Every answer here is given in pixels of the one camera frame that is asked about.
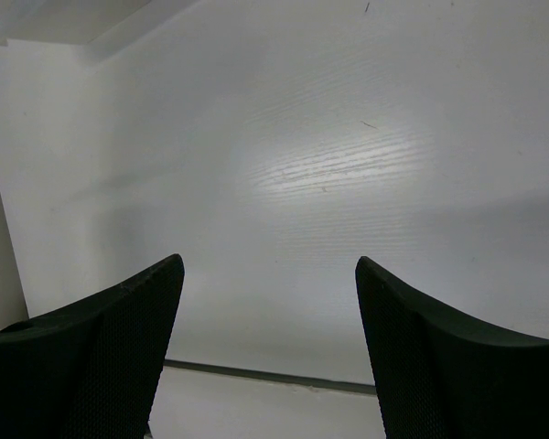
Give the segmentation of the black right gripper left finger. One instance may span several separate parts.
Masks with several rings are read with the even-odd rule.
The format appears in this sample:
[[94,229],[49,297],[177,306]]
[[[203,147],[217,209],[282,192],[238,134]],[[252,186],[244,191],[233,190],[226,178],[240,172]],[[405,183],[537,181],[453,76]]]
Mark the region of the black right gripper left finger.
[[183,287],[172,254],[0,331],[0,438],[149,438]]

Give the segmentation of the clear plastic bin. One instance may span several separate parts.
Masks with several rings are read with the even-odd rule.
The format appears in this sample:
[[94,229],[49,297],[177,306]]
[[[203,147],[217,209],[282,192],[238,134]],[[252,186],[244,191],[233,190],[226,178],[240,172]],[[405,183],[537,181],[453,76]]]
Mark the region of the clear plastic bin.
[[75,47],[107,59],[194,3],[184,1],[0,1],[0,47],[9,42]]

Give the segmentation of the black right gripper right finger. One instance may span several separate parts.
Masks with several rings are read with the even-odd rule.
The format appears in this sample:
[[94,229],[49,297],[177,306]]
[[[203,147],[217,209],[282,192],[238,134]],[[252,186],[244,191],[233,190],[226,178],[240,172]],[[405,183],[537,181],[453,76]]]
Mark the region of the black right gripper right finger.
[[549,438],[549,339],[499,327],[361,257],[361,322],[389,438]]

